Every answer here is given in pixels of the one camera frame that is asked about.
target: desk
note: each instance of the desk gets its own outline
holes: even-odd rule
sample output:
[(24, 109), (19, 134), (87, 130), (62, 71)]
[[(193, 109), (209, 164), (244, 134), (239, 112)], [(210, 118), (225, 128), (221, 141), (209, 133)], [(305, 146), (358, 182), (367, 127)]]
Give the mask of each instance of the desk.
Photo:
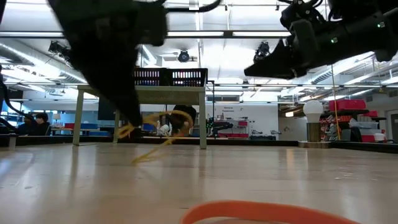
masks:
[[(72, 129), (72, 128), (52, 128), (51, 129), (52, 135), (54, 136), (57, 131), (71, 131), (73, 133), (74, 129)], [(80, 129), (80, 131), (83, 132), (83, 135), (87, 135), (87, 136), (89, 135), (90, 131), (101, 132), (99, 128), (98, 129)]]
[[(185, 86), (136, 86), (138, 99), (141, 104), (153, 105), (199, 105), (200, 149), (206, 149), (206, 108), (205, 87)], [(100, 94), (88, 85), (78, 86), (75, 129), (73, 144), (79, 145), (81, 113), (83, 111), (83, 95), (89, 93), (95, 96)], [(119, 111), (116, 111), (114, 133), (118, 133)], [(118, 135), (113, 135), (113, 142), (117, 143)]]

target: lamp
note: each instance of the lamp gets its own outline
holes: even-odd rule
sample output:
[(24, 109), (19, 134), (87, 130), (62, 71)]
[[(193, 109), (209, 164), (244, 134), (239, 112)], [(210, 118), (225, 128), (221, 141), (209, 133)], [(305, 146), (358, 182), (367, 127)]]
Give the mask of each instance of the lamp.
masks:
[(304, 104), (304, 113), (307, 116), (307, 141), (320, 142), (321, 126), (319, 118), (323, 113), (323, 106), (318, 100), (310, 100)]
[(61, 114), (53, 114), (52, 119), (55, 120), (55, 124), (58, 122), (59, 119), (61, 119)]
[(291, 118), (291, 117), (294, 116), (294, 112), (287, 112), (287, 113), (285, 114), (285, 116), (286, 116), (286, 118)]

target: white globe lamp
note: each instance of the white globe lamp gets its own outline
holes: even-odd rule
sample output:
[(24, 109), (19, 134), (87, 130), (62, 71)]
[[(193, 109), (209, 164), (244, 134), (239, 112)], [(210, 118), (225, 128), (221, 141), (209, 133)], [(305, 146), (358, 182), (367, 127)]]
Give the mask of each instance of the white globe lamp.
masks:
[(319, 118), (323, 113), (323, 105), (318, 100), (310, 100), (304, 104), (304, 113), (307, 116), (307, 141), (321, 141), (321, 126)]
[(318, 100), (306, 102), (303, 110), (309, 123), (319, 123), (319, 118), (323, 113), (323, 105)]

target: spotlight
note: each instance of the spotlight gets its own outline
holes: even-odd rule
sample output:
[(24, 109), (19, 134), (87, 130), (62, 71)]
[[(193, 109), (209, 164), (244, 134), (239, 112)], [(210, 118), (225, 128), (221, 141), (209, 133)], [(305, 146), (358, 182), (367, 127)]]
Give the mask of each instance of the spotlight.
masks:
[(53, 54), (57, 54), (60, 58), (64, 58), (65, 60), (69, 60), (69, 52), (70, 49), (66, 46), (63, 46), (60, 44), (60, 42), (52, 40), (50, 47), (49, 47), (49, 52)]
[(184, 62), (189, 61), (189, 58), (190, 57), (189, 57), (188, 51), (187, 50), (181, 50), (181, 53), (178, 56), (178, 61), (184, 63)]
[(254, 56), (254, 63), (257, 63), (260, 60), (263, 60), (269, 53), (269, 44), (266, 41), (261, 42), (258, 49), (256, 50), (256, 54)]
[(243, 80), (243, 85), (248, 85), (250, 84), (248, 80)]

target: window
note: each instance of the window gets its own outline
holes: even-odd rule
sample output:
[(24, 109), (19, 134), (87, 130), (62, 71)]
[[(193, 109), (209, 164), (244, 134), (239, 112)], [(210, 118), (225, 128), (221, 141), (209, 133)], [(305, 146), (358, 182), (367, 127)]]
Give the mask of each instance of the window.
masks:
[[(239, 96), (230, 96), (230, 95), (224, 95), (224, 96), (214, 96), (214, 99), (216, 102), (239, 102)], [(207, 101), (213, 101), (213, 96), (207, 96)]]

